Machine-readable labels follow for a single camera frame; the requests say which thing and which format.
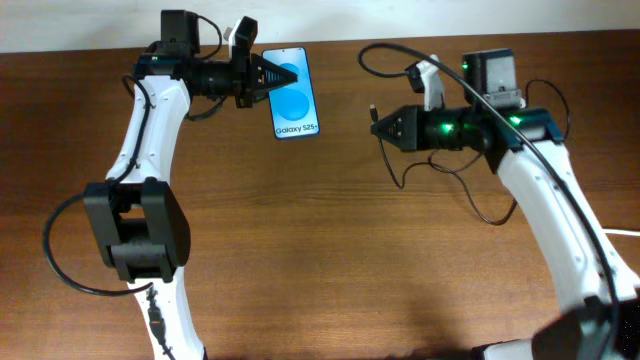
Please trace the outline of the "blue screen Galaxy smartphone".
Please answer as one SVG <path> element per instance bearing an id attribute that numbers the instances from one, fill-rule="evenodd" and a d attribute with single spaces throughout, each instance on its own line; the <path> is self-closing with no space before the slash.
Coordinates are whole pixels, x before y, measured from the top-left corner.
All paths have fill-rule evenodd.
<path id="1" fill-rule="evenodd" d="M 277 140 L 317 136 L 319 117 L 307 52 L 303 47 L 268 49 L 262 56 L 297 75 L 297 81 L 269 94 Z"/>

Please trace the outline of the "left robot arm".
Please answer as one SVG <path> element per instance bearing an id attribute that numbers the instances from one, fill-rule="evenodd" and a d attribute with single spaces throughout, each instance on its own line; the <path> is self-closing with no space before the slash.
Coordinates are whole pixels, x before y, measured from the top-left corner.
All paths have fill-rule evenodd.
<path id="1" fill-rule="evenodd" d="M 135 296 L 157 359 L 204 359 L 185 289 L 189 223 L 170 187 L 184 120 L 195 120 L 194 97 L 250 108 L 296 81 L 295 73 L 252 52 L 258 23 L 231 28 L 229 58 L 200 56 L 199 15 L 161 13 L 161 38 L 132 69 L 134 108 L 120 154 L 103 182 L 90 183 L 84 204 L 104 264 Z"/>

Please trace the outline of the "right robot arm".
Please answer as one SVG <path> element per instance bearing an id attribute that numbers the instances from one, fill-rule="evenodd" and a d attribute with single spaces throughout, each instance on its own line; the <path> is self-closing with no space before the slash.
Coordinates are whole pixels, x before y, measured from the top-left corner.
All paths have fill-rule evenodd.
<path id="1" fill-rule="evenodd" d="M 442 77 L 466 105 L 445 103 Z M 467 53 L 460 71 L 414 53 L 404 71 L 420 105 L 374 117 L 381 145 L 404 152 L 473 149 L 521 210 L 552 276 L 557 319 L 527 339 L 471 349 L 471 359 L 635 359 L 639 355 L 639 278 L 610 242 L 584 196 L 565 145 L 567 130 L 532 107 L 508 48 Z"/>

